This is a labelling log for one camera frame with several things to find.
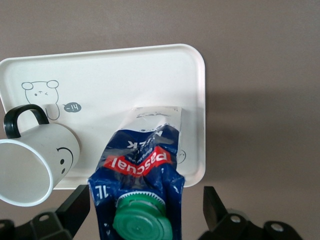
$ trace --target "white tray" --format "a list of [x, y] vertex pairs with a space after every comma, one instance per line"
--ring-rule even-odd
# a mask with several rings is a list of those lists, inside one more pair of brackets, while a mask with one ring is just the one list
[[[177, 171], [185, 187], [205, 174], [205, 64], [189, 45], [7, 58], [0, 62], [0, 97], [5, 112], [29, 102], [47, 109], [50, 122], [68, 127], [79, 139], [80, 159], [55, 189], [87, 183], [126, 112], [135, 107], [182, 107]], [[18, 124], [23, 132], [37, 121], [24, 112]]]

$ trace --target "mug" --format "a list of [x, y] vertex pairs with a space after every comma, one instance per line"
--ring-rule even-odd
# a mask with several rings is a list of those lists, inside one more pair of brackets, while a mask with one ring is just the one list
[[[18, 117], [28, 110], [38, 125], [20, 134]], [[78, 140], [66, 127], [49, 123], [35, 104], [9, 110], [3, 125], [8, 139], [0, 140], [0, 199], [21, 207], [38, 205], [77, 163]]]

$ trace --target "table surface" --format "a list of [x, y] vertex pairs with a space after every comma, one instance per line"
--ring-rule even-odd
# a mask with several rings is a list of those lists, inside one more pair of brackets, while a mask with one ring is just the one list
[[[184, 189], [183, 240], [207, 230], [203, 186], [260, 227], [278, 220], [319, 238], [319, 1], [2, 0], [0, 33], [0, 60], [195, 47], [206, 66], [206, 173]], [[0, 219], [20, 225], [70, 193], [28, 208], [1, 201]], [[99, 239], [93, 205], [75, 239]]]

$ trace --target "black handle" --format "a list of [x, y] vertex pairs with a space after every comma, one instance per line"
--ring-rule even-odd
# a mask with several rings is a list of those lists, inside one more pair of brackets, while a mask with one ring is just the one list
[[30, 110], [38, 123], [41, 124], [49, 124], [49, 120], [41, 107], [35, 104], [26, 104], [20, 105], [9, 110], [4, 116], [3, 126], [4, 131], [8, 139], [17, 139], [20, 138], [20, 132], [18, 129], [18, 117], [23, 112]]

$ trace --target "green cap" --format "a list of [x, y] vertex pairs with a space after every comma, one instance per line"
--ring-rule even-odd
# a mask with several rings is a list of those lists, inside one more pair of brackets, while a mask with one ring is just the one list
[[125, 240], [172, 240], [165, 206], [145, 194], [128, 195], [118, 201], [113, 228]]

